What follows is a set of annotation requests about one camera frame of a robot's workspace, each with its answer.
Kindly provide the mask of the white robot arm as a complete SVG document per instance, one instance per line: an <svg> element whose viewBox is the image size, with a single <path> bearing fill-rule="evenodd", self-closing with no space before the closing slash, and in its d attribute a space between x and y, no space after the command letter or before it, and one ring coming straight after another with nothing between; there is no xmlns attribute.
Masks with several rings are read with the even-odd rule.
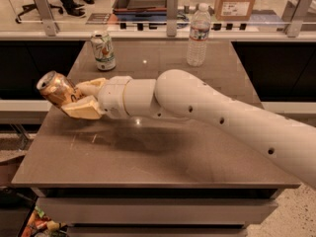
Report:
<svg viewBox="0 0 316 237"><path fill-rule="evenodd" d="M116 76L77 85L83 98L61 109L77 119L196 119L254 148L316 188L316 128L233 100L183 70L156 79Z"/></svg>

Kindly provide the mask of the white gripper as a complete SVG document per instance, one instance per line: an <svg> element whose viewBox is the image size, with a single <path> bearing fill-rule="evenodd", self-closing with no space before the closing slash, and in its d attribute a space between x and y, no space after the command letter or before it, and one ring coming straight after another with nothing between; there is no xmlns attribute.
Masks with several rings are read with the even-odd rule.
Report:
<svg viewBox="0 0 316 237"><path fill-rule="evenodd" d="M74 99L61 109L75 119L100 119L102 111L110 119L127 119L123 95L130 80L130 76L115 76L109 80L97 78L80 82L76 87L86 97Z"/></svg>

